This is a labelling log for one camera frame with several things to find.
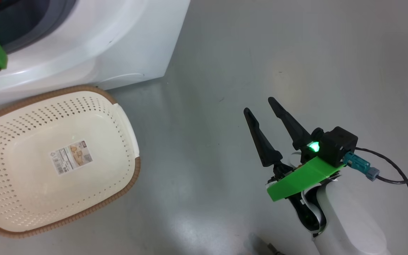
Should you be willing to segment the white front-load washing machine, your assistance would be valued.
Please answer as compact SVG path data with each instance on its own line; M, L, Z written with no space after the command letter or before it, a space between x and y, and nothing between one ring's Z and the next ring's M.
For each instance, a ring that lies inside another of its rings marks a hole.
M0 105L123 74L163 77L190 3L0 0L0 45L8 56Z

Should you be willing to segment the cream laundry basket brown rim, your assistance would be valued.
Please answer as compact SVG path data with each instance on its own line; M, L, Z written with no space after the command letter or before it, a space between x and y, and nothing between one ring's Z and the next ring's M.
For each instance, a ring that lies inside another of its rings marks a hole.
M85 140L93 162L58 175L48 154ZM74 86L0 109L0 235L25 238L76 221L125 195L140 150L118 102Z

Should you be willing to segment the white product label sticker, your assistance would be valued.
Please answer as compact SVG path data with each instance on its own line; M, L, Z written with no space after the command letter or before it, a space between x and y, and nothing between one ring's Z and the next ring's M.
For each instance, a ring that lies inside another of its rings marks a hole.
M48 156L60 176L82 168L94 160L85 140L54 150Z

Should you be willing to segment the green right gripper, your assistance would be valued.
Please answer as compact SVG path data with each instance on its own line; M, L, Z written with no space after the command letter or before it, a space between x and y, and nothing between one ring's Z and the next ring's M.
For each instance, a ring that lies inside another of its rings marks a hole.
M288 131L293 148L300 150L308 147L312 142L309 132L274 97L269 97L268 103ZM310 233L322 232L327 220L316 201L317 184L337 178L343 166L333 167L318 157L298 168L282 163L281 153L265 137L251 110L245 108L243 112L262 166L273 166L274 176L266 184L269 197L274 202L287 199L293 205L301 224Z

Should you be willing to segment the round white filter cover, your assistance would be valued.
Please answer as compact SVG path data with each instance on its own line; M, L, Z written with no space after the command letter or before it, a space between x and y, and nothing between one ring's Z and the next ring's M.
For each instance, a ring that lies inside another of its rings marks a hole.
M144 74L123 74L108 79L104 79L96 83L96 86L109 87L109 89L111 89L142 82L144 81L144 78L145 78Z

